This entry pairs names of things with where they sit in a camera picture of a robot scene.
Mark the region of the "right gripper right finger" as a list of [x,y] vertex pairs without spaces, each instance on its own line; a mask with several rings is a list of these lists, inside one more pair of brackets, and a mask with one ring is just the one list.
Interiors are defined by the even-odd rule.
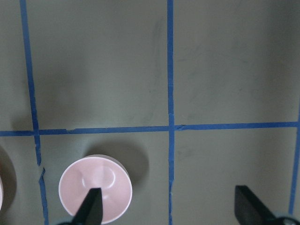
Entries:
[[240,225],[280,225],[277,218],[248,186],[236,186],[234,214]]

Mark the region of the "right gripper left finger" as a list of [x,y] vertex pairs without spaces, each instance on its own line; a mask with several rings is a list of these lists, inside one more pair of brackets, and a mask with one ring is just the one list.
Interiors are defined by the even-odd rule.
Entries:
[[100,225],[103,219],[102,189],[91,188],[77,213],[73,217],[72,225]]

